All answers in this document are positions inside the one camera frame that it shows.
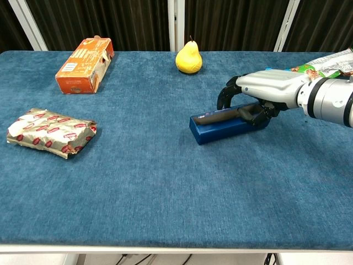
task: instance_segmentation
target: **orange cardboard box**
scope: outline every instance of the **orange cardboard box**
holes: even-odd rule
[[[111,39],[83,40],[55,75],[62,93],[96,93],[113,56]]]

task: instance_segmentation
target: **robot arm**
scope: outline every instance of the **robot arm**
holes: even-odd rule
[[[304,73],[266,70],[235,76],[218,96],[217,109],[229,108],[234,95],[244,93],[259,101],[262,111],[253,116],[239,109],[252,125],[276,117],[281,110],[302,108],[305,115],[353,127],[353,77],[317,78],[310,81]]]

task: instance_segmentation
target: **table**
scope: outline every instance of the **table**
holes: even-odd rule
[[[69,160],[1,141],[4,252],[353,249],[351,129],[299,109],[203,146],[188,128],[189,116],[215,109],[233,75],[325,53],[202,52],[200,72],[185,75],[173,52],[117,52],[97,94],[64,95],[54,75],[70,54],[0,55],[4,136],[33,107],[98,122],[96,137]]]

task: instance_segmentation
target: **plastic snack packaging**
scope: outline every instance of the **plastic snack packaging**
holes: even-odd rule
[[[46,150],[63,158],[78,153],[96,134],[97,123],[46,109],[30,109],[7,131],[7,142]]]
[[[335,78],[341,74],[353,74],[353,49],[348,48],[328,56],[317,58],[291,69],[293,72],[306,73],[311,80],[318,77]]]

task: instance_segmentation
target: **blue rectangular box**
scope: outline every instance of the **blue rectangular box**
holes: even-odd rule
[[[230,118],[224,121],[217,121],[210,124],[197,124],[198,118],[211,117],[211,116],[219,116],[219,115],[227,115],[235,109],[252,106],[256,103],[245,104],[233,106],[229,109],[216,110],[214,112],[208,112],[198,115],[193,115],[190,117],[189,128],[195,136],[195,139],[199,145],[206,144],[208,142],[224,139],[230,136],[248,133],[250,131],[257,131],[265,128],[270,120],[264,122],[259,126],[252,126],[244,121],[242,118]]]

